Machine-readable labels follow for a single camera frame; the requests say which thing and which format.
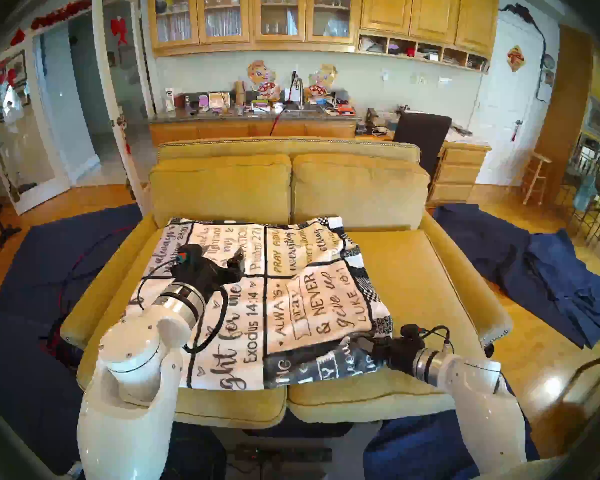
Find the kitchen counter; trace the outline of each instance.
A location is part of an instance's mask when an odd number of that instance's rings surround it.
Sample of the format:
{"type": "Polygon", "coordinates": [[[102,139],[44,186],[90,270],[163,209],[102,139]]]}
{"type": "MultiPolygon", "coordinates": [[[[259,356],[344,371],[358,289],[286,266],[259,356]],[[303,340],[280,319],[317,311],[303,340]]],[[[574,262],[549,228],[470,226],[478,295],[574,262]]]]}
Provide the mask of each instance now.
{"type": "MultiPolygon", "coordinates": [[[[213,111],[205,111],[191,115],[189,111],[184,108],[176,108],[175,111],[167,111],[164,113],[158,113],[149,119],[150,124],[165,124],[170,122],[211,122],[221,120],[270,120],[273,122],[277,117],[277,113],[251,113],[245,112],[244,114],[235,113],[235,108],[232,107],[228,113],[214,113],[213,111]]],[[[330,115],[324,112],[322,108],[316,105],[305,106],[303,110],[292,109],[286,110],[280,116],[280,120],[322,120],[325,122],[334,121],[347,121],[347,122],[359,122],[361,118],[358,115],[330,115]]]]}
{"type": "Polygon", "coordinates": [[[275,113],[237,114],[232,108],[228,113],[216,114],[212,111],[189,114],[177,109],[160,113],[149,119],[151,140],[160,144],[191,141],[195,139],[247,138],[267,136],[311,136],[340,139],[353,139],[359,116],[331,116],[316,105],[304,110],[290,109],[282,113],[275,124],[275,113]]]}

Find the granite countertop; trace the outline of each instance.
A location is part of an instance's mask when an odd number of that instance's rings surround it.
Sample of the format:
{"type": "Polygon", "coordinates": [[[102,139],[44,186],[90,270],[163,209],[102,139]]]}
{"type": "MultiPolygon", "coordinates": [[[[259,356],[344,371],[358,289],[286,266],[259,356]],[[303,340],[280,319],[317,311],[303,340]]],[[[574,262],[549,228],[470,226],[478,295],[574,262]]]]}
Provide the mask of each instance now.
{"type": "MultiPolygon", "coordinates": [[[[209,122],[214,120],[267,120],[273,122],[277,117],[276,113],[235,113],[235,108],[232,107],[228,113],[216,114],[212,111],[196,113],[191,115],[184,108],[176,108],[176,111],[168,111],[158,113],[149,119],[150,124],[165,124],[170,122],[209,122]]],[[[292,109],[285,111],[280,119],[285,120],[311,120],[321,122],[359,122],[361,118],[358,115],[330,115],[316,105],[305,106],[304,110],[292,109]]]]}

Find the cartoon figure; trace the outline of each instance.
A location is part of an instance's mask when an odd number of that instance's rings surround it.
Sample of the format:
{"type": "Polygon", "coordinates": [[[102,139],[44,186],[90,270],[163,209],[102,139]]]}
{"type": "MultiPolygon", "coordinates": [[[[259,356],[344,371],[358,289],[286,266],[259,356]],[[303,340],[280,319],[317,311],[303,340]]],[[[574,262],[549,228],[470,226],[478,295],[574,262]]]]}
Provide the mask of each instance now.
{"type": "Polygon", "coordinates": [[[251,82],[258,90],[258,98],[267,101],[278,101],[280,99],[280,86],[275,83],[276,72],[257,59],[247,69],[251,82]]]}
{"type": "Polygon", "coordinates": [[[321,98],[326,96],[331,89],[331,84],[338,75],[338,71],[334,65],[323,63],[320,70],[309,75],[309,87],[304,89],[304,97],[309,100],[311,98],[321,98]]]}

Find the red bow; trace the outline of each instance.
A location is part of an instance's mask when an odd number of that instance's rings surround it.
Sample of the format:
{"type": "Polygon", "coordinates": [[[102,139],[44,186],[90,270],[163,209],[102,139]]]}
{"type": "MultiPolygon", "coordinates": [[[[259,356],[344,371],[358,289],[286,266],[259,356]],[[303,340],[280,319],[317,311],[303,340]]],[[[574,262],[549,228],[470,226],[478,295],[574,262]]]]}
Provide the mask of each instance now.
{"type": "Polygon", "coordinates": [[[125,19],[121,18],[116,20],[113,18],[111,20],[111,32],[113,32],[114,36],[120,34],[120,39],[117,40],[117,45],[120,46],[122,43],[127,44],[127,40],[125,39],[125,35],[127,34],[127,25],[125,24],[125,19]]]}

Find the black and white blanket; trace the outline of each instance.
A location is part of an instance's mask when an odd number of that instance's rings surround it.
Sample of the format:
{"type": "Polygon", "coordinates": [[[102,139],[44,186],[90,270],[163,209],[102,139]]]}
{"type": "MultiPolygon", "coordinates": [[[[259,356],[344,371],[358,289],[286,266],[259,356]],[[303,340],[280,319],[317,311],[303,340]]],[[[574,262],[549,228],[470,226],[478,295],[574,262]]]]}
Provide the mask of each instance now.
{"type": "Polygon", "coordinates": [[[182,348],[180,386],[253,391],[374,372],[371,358],[355,345],[357,334],[391,335],[392,320],[376,294],[360,247],[344,232],[340,217],[298,225],[172,219],[147,265],[146,279],[126,307],[139,316],[173,278],[178,247],[208,246],[205,257],[226,266],[239,247],[245,275],[225,285],[226,317],[217,337],[191,354],[219,321],[223,298],[216,292],[182,348]]]}

